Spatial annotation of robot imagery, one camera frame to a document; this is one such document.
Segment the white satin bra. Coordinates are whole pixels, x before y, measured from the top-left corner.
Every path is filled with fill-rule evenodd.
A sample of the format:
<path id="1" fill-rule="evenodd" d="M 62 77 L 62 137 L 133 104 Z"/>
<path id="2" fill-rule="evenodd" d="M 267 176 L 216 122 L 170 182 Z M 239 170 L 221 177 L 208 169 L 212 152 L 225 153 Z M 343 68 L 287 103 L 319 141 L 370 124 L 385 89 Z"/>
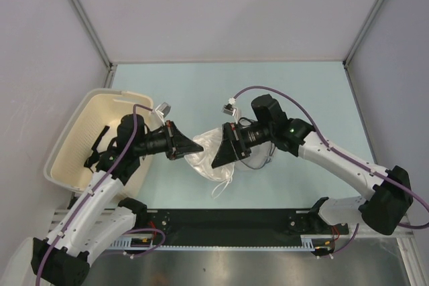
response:
<path id="1" fill-rule="evenodd" d="M 184 158 L 189 166 L 202 177 L 216 182 L 216 187 L 211 192 L 213 199 L 218 198 L 224 190 L 233 181 L 233 174 L 235 170 L 234 163 L 222 165 L 213 169 L 211 163 L 214 161 L 215 155 L 221 145 L 222 129 L 215 128 L 205 133 L 196 135 L 192 138 L 194 143 L 203 147 L 203 151 L 186 155 Z"/>

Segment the white mesh laundry bag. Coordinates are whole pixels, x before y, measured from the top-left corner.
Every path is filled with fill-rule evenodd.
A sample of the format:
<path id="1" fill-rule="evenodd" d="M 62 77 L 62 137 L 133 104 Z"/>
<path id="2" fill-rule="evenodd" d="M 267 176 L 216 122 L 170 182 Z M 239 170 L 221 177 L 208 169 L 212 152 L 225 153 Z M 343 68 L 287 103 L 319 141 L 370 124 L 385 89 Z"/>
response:
<path id="1" fill-rule="evenodd" d="M 271 163 L 276 151 L 275 145 L 268 141 L 251 148 L 251 155 L 235 163 L 235 169 L 239 171 L 258 170 Z"/>

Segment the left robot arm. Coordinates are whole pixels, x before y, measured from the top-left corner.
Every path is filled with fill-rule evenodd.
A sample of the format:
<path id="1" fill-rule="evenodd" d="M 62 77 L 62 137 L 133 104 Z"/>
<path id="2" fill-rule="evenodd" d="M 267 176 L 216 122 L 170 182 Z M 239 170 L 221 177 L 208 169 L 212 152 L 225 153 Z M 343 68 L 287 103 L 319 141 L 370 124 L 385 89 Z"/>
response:
<path id="1" fill-rule="evenodd" d="M 127 232 L 150 230 L 146 205 L 130 197 L 97 223 L 108 203 L 139 168 L 142 157 L 165 153 L 168 159 L 176 160 L 203 150 L 172 121 L 150 131 L 141 115 L 124 116 L 85 191 L 45 239 L 33 239 L 31 266 L 36 284 L 45 280 L 53 285 L 82 285 L 93 263 L 116 239 Z"/>

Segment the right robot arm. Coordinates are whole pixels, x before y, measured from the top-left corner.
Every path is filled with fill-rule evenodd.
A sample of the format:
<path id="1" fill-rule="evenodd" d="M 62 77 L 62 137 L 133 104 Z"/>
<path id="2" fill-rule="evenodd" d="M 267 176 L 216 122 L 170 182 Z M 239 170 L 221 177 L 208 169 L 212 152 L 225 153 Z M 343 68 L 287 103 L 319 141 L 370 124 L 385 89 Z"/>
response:
<path id="1" fill-rule="evenodd" d="M 359 192 L 357 198 L 321 198 L 309 216 L 309 225 L 325 233 L 340 223 L 364 223 L 391 235 L 413 203 L 408 172 L 400 166 L 387 169 L 366 162 L 335 144 L 322 140 L 316 127 L 302 119 L 288 118 L 269 94 L 251 102 L 256 120 L 249 126 L 225 123 L 222 141 L 211 163 L 218 168 L 247 159 L 252 147 L 271 142 L 278 150 L 311 161 L 336 175 Z"/>

